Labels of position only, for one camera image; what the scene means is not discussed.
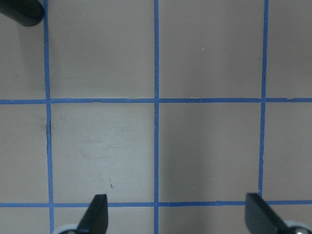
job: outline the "vertical blue line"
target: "vertical blue line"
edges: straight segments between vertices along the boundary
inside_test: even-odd
[[[53,206],[53,176],[52,176],[52,143],[51,143],[51,98],[50,98],[50,66],[49,66],[49,28],[48,28],[48,0],[43,1],[44,15],[44,79],[47,114],[47,167],[48,167],[48,194],[50,232],[54,230]]]
[[[159,11],[158,0],[154,0],[154,89],[155,89],[155,117],[154,117],[154,234],[158,234],[158,186],[159,186]]]
[[[263,51],[262,51],[262,82],[261,82],[261,118],[260,118],[260,150],[259,150],[259,194],[263,194],[263,153],[265,130],[265,106],[266,106],[266,75],[267,75],[267,50],[268,50],[268,24],[269,24],[269,0],[264,0],[263,19]]]

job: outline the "bolt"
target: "bolt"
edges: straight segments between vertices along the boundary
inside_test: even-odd
[[[296,234],[309,234],[309,232],[306,229],[303,228],[296,228],[294,231]]]

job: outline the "floor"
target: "floor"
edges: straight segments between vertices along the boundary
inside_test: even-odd
[[[247,234],[246,192],[312,226],[312,2],[45,0],[0,16],[0,227]]]

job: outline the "dark cylindrical object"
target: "dark cylindrical object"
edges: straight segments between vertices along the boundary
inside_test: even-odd
[[[0,0],[0,13],[24,26],[34,26],[42,20],[44,9],[37,0]]]

